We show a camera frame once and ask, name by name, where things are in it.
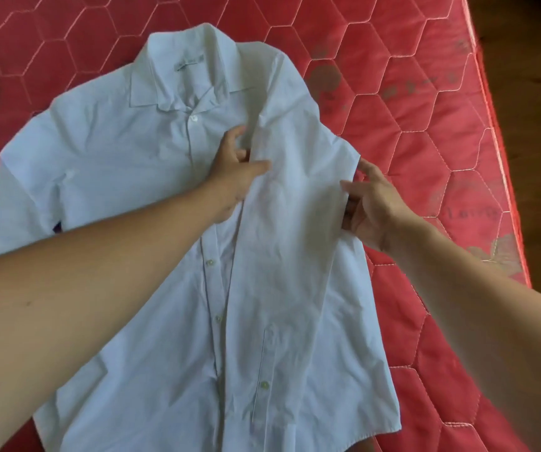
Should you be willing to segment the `person's right hand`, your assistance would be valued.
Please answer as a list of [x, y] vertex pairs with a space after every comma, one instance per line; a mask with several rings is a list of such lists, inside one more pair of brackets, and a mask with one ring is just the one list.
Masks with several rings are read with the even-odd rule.
[[347, 198], [342, 229], [372, 250], [389, 254], [394, 237], [408, 224], [416, 223], [418, 217], [378, 166], [361, 158], [357, 172], [363, 174], [358, 181], [365, 182], [365, 197]]

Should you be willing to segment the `red quilted mattress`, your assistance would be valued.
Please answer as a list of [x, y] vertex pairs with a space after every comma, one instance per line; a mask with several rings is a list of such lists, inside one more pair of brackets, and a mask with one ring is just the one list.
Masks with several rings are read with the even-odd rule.
[[[0, 0], [0, 153], [58, 96], [134, 62], [148, 37], [209, 23], [285, 53], [320, 121], [406, 204], [529, 284], [507, 159], [467, 0]], [[529, 452], [417, 290], [364, 248], [401, 426], [372, 452]], [[46, 452], [34, 418], [0, 452]]]

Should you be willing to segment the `white button-up shirt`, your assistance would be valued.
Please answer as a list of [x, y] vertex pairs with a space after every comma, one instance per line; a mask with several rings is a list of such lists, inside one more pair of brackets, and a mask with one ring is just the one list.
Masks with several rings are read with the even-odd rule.
[[398, 432], [363, 244], [360, 156], [289, 57], [209, 23], [58, 96], [0, 153], [0, 254], [204, 179], [225, 131], [272, 169], [34, 414], [46, 452], [344, 452]]

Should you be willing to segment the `person's right forearm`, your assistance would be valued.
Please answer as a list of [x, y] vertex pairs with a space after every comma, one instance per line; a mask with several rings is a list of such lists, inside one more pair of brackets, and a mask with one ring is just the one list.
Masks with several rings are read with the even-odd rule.
[[382, 249], [420, 294], [478, 388], [541, 452], [541, 293], [413, 215], [388, 220]]

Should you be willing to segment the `person's left hand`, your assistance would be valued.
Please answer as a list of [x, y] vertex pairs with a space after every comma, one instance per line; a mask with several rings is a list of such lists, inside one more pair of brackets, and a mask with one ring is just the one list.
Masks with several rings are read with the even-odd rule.
[[240, 181], [240, 162], [256, 161], [250, 159], [248, 150], [237, 146], [238, 138], [244, 135], [245, 131], [246, 126], [239, 125], [224, 133], [204, 182], [206, 188], [211, 190], [214, 223], [224, 222], [232, 216], [254, 182]]

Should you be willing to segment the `person's left forearm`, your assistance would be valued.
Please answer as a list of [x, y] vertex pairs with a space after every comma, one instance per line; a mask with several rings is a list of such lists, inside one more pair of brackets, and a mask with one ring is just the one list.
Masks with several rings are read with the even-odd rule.
[[0, 256], [0, 447], [214, 223], [201, 186]]

